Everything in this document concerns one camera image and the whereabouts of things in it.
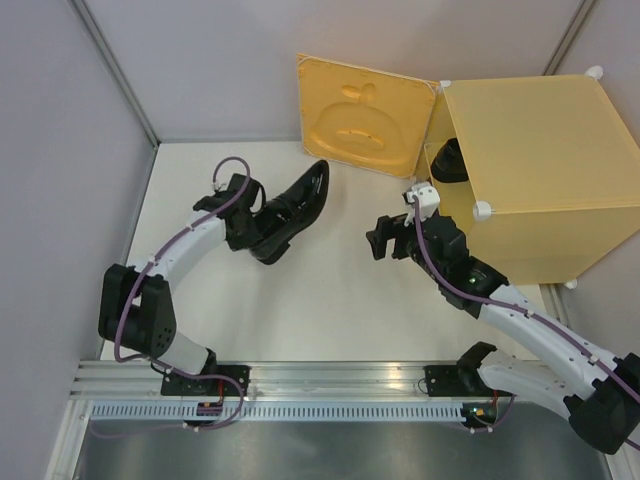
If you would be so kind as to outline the black loafer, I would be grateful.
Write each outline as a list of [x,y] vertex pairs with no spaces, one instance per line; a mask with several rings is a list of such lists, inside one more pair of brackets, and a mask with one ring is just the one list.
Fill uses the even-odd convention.
[[441,183],[462,183],[469,180],[457,138],[450,138],[438,150],[431,164],[431,174]]
[[287,190],[261,206],[258,196],[251,208],[260,232],[259,240],[227,240],[233,251],[247,250],[259,262],[272,265],[290,247],[291,240],[311,226],[321,214],[328,195],[330,168],[315,162]]

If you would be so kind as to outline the yellow cabinet door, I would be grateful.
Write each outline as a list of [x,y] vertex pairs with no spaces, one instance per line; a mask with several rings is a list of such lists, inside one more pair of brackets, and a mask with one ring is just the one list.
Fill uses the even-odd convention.
[[437,82],[296,55],[304,151],[397,178],[411,177]]

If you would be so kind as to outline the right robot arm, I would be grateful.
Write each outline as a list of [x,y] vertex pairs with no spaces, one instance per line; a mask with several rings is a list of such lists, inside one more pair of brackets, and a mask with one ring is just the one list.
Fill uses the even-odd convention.
[[366,239],[377,260],[392,242],[392,257],[419,265],[450,305],[514,339],[543,364],[528,367],[478,343],[458,362],[463,392],[478,395],[489,388],[535,403],[608,455],[637,445],[638,355],[617,356],[536,310],[503,274],[469,253],[465,234],[450,217],[382,216]]

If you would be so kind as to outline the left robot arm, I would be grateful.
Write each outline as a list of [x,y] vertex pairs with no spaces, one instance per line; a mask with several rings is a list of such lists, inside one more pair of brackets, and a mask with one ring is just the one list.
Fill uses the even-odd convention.
[[121,360],[145,359],[163,370],[164,395],[231,394],[216,354],[181,334],[172,290],[211,250],[226,243],[244,249],[257,234],[251,211],[257,198],[266,204],[264,187],[234,174],[194,205],[187,225],[150,259],[114,264],[104,274],[98,333],[114,343]]

